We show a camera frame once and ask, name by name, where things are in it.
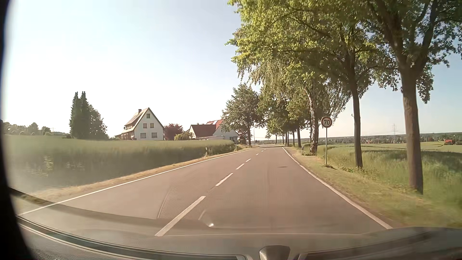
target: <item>dirt shoulder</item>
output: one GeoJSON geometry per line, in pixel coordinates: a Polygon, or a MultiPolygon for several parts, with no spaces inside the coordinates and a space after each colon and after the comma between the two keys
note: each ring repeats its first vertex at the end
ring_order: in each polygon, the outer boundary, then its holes
{"type": "Polygon", "coordinates": [[[394,228],[462,227],[460,212],[454,208],[437,205],[413,191],[377,182],[356,172],[325,167],[319,157],[301,155],[298,149],[285,149],[317,177],[394,228]]]}
{"type": "Polygon", "coordinates": [[[77,197],[77,196],[80,196],[80,195],[83,195],[83,194],[87,194],[87,193],[90,193],[90,192],[94,192],[94,191],[102,190],[102,189],[105,189],[105,188],[109,188],[109,187],[112,187],[112,186],[115,186],[115,185],[118,185],[118,184],[126,183],[126,182],[129,182],[129,181],[132,181],[132,180],[137,180],[139,178],[143,178],[143,177],[146,177],[146,176],[154,175],[154,174],[157,174],[157,173],[162,173],[162,172],[165,172],[165,171],[170,171],[170,170],[173,170],[173,169],[177,169],[179,167],[183,167],[183,166],[190,165],[190,164],[193,164],[193,163],[197,163],[197,162],[200,162],[200,161],[206,161],[206,160],[209,160],[209,159],[212,159],[212,158],[217,158],[217,157],[220,157],[220,156],[230,155],[230,154],[242,152],[242,151],[245,151],[245,150],[248,150],[248,149],[250,149],[250,148],[243,148],[243,149],[241,149],[239,151],[234,151],[234,152],[230,152],[230,153],[226,153],[226,154],[202,157],[202,158],[191,160],[191,161],[180,162],[180,163],[176,163],[176,164],[172,164],[172,165],[167,165],[167,166],[163,166],[163,167],[159,167],[159,168],[155,168],[155,169],[151,169],[151,170],[146,170],[146,171],[143,171],[143,172],[134,173],[134,174],[131,174],[131,175],[127,175],[127,176],[123,176],[123,177],[119,177],[119,178],[115,178],[115,179],[104,180],[104,181],[100,181],[100,182],[97,182],[97,183],[87,184],[87,185],[70,186],[70,187],[64,187],[64,188],[59,188],[59,189],[47,189],[47,190],[44,190],[44,191],[35,192],[35,193],[31,194],[31,195],[35,196],[37,198],[40,198],[40,199],[44,199],[44,200],[48,200],[48,201],[52,201],[52,202],[59,202],[59,201],[62,201],[62,200],[66,200],[66,199],[69,199],[69,198],[74,198],[74,197],[77,197]]]}

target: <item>white house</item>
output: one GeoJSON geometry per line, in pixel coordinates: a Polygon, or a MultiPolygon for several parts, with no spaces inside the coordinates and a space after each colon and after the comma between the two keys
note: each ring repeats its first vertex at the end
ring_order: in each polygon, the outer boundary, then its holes
{"type": "Polygon", "coordinates": [[[196,140],[213,140],[224,139],[237,142],[237,132],[234,130],[225,131],[222,128],[223,120],[213,120],[205,124],[192,124],[189,132],[192,133],[192,138],[196,140]]]}
{"type": "Polygon", "coordinates": [[[116,137],[121,140],[163,140],[164,127],[151,109],[138,109],[116,137]]]}

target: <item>road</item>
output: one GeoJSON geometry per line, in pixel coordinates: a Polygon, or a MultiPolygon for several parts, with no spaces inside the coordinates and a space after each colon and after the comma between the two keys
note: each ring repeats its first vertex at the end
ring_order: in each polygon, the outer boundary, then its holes
{"type": "Polygon", "coordinates": [[[385,230],[311,176],[282,147],[253,148],[214,158],[22,217],[118,243],[124,238],[108,230],[136,233],[140,238],[385,230]]]}

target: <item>70 sign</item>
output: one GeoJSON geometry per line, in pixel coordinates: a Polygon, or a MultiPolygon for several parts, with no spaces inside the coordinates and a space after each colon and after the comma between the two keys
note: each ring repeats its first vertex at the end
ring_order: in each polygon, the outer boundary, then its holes
{"type": "Polygon", "coordinates": [[[326,165],[327,165],[327,128],[332,126],[332,118],[330,117],[321,118],[321,125],[326,128],[326,165]]]}
{"type": "Polygon", "coordinates": [[[330,117],[321,118],[321,125],[325,128],[329,128],[332,125],[332,118],[330,117]]]}

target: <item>utility pole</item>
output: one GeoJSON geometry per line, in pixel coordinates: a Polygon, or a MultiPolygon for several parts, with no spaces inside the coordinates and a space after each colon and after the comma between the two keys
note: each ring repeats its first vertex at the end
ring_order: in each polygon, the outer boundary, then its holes
{"type": "Polygon", "coordinates": [[[396,125],[393,124],[393,126],[391,127],[392,131],[393,131],[393,143],[396,143],[396,125]]]}

